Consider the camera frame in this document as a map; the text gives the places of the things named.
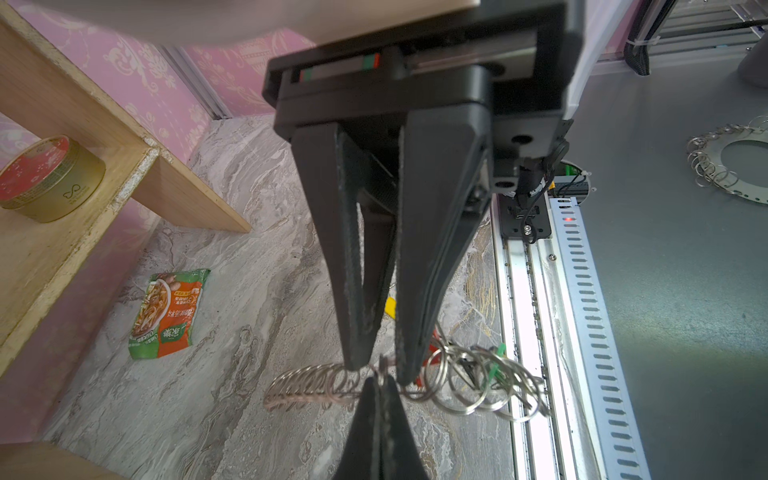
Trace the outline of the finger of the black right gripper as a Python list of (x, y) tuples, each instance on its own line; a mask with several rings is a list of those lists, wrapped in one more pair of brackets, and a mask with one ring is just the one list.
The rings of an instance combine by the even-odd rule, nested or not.
[(344, 365), (371, 359), (394, 270), (397, 181), (338, 123), (298, 129), (291, 148), (333, 292)]
[(415, 110), (401, 132), (396, 375), (419, 375), (442, 301), (490, 203), (491, 115), (477, 103)]

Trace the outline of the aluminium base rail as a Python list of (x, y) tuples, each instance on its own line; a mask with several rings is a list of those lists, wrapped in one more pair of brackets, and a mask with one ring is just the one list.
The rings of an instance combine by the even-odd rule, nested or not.
[[(502, 337), (507, 353), (541, 379), (542, 396), (513, 414), (516, 479), (648, 479), (585, 223), (574, 197), (544, 196), (533, 244), (520, 238), (515, 202), (491, 204)], [(540, 402), (546, 413), (532, 413)]]

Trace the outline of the yellow key tag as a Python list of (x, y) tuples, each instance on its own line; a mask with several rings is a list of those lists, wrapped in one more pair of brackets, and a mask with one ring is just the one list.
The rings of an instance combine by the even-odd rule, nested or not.
[(388, 297), (386, 299), (384, 312), (389, 318), (396, 319), (396, 301), (394, 298)]

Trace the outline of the green key tag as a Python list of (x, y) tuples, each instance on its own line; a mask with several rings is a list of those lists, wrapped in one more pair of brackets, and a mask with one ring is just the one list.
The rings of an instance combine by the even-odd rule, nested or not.
[(504, 378), (503, 373), (501, 372), (501, 364), (498, 362), (498, 359), (504, 359), (506, 357), (506, 344), (501, 343), (498, 345), (493, 351), (493, 354), (494, 358), (490, 361), (490, 367), (488, 368), (488, 380), (491, 385), (500, 383)]

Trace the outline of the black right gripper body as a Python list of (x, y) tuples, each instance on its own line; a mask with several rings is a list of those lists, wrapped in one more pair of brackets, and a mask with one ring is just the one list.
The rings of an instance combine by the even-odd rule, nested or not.
[(481, 104), (491, 115), (494, 190), (530, 195), (566, 132), (584, 27), (581, 1), (484, 1), (274, 58), (262, 94), (281, 138), (339, 123), (387, 163), (410, 112)]

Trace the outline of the round red gold tin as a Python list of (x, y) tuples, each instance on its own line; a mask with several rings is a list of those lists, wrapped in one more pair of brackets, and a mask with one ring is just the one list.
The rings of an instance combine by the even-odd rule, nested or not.
[(105, 172), (104, 161), (68, 136), (40, 140), (1, 171), (1, 207), (53, 222), (93, 195)]

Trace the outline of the aluminium corner post left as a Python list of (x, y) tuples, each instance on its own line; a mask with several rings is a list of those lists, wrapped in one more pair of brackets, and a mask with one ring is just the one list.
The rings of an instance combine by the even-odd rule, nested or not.
[(212, 119), (232, 118), (229, 108), (183, 48), (158, 46), (157, 49)]

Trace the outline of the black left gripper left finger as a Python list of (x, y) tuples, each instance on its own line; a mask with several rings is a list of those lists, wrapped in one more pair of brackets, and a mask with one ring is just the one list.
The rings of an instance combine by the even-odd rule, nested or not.
[(363, 385), (333, 480), (382, 478), (380, 410), (379, 384), (370, 377)]

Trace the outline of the wooden two-tier shelf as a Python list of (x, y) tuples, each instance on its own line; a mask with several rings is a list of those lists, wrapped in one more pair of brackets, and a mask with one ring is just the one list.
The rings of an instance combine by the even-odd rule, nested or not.
[(13, 7), (1, 110), (42, 139), (1, 179), (1, 364), (18, 356), (129, 200), (183, 227), (249, 223)]

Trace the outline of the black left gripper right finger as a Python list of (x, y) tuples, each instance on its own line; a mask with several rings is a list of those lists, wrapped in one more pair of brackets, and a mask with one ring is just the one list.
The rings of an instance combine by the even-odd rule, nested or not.
[(428, 479), (396, 381), (384, 377), (379, 393), (381, 479)]

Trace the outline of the green orange snack packet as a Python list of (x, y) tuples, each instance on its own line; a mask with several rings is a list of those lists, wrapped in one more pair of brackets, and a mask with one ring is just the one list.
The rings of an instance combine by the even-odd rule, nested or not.
[(156, 359), (192, 345), (192, 332), (210, 269), (150, 277), (128, 342), (133, 360)]

